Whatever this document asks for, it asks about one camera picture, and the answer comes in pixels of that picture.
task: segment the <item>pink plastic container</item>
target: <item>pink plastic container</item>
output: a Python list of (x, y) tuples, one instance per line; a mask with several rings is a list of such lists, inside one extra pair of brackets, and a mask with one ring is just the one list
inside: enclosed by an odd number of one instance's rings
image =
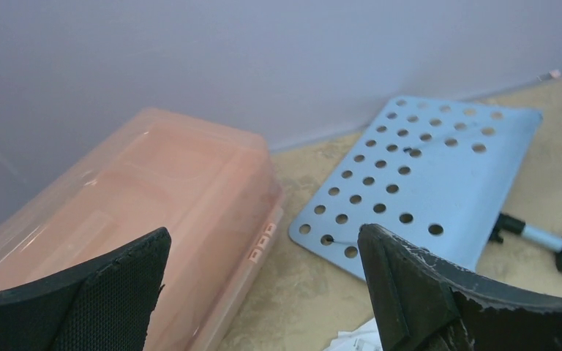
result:
[(214, 350), (282, 216), (262, 137), (145, 110), (0, 226), (0, 290), (167, 227), (145, 350)]

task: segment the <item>round hole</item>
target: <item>round hole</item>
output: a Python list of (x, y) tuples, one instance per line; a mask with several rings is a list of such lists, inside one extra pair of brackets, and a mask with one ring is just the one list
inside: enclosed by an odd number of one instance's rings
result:
[(478, 154), (484, 153), (486, 152), (486, 145), (481, 143), (473, 144), (473, 151)]
[(337, 217), (335, 217), (335, 221), (338, 224), (344, 224), (348, 221), (348, 216), (344, 215), (344, 214), (340, 214)]
[(324, 246), (328, 246), (332, 244), (334, 241), (335, 240), (333, 239), (333, 235), (329, 235), (329, 234), (322, 235), (322, 238), (320, 239), (320, 243)]
[(399, 190), (400, 187), (397, 186), (396, 184), (389, 184), (388, 186), (386, 186), (386, 192), (388, 192), (389, 194), (395, 194)]
[(483, 135), (488, 135), (488, 136), (490, 136), (490, 135), (494, 135), (495, 132), (496, 132), (495, 129), (492, 128), (492, 127), (485, 127), (485, 128), (482, 128), (482, 134), (483, 134)]
[(381, 214), (386, 211), (386, 206), (383, 203), (377, 203), (374, 205), (374, 212), (377, 214)]
[(402, 167), (400, 167), (400, 168), (397, 170), (397, 172), (398, 172), (399, 174), (405, 176), (405, 175), (407, 175), (407, 174), (410, 174), (411, 168), (408, 167), (408, 166), (402, 166)]
[(440, 224), (431, 224), (427, 231), (432, 235), (440, 235), (444, 232), (443, 227)]
[(352, 195), (350, 196), (350, 203), (357, 204), (361, 202), (361, 195)]
[(311, 226), (308, 224), (303, 224), (301, 225), (301, 227), (299, 228), (299, 232), (301, 234), (309, 234), (309, 232), (311, 231)]
[(354, 247), (354, 246), (348, 246), (343, 251), (343, 254), (347, 258), (355, 258), (359, 254), (359, 250), (357, 250), (356, 247)]
[(411, 223), (413, 221), (413, 215), (412, 214), (400, 214), (400, 222), (404, 223), (404, 224), (408, 224)]
[(449, 139), (445, 140), (445, 145), (453, 147), (457, 145), (457, 140), (455, 140), (453, 137), (450, 137)]

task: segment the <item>blue panel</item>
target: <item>blue panel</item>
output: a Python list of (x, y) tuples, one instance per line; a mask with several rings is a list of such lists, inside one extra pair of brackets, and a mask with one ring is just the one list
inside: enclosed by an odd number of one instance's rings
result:
[(356, 238), (362, 224), (378, 223), (474, 271), (541, 122), (537, 110), (392, 99), (290, 237), (364, 279)]

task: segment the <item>tabletop surface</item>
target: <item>tabletop surface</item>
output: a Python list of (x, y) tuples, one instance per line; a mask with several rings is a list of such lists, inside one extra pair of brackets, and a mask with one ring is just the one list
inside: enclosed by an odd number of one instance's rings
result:
[[(562, 80), (480, 102), (544, 111), (503, 211), (562, 235)], [(373, 317), (364, 282), (295, 245), (288, 226), (360, 134), (275, 154), (285, 188), (281, 235), (223, 339), (219, 351), (320, 351)], [(562, 296), (554, 255), (503, 234), (488, 243), (477, 272), (528, 290)]]

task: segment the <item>gray wall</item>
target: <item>gray wall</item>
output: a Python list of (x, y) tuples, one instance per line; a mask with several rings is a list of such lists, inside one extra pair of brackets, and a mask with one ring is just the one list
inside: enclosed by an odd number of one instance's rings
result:
[(146, 106), (274, 150), (562, 65), (562, 0), (0, 0), (0, 222)]

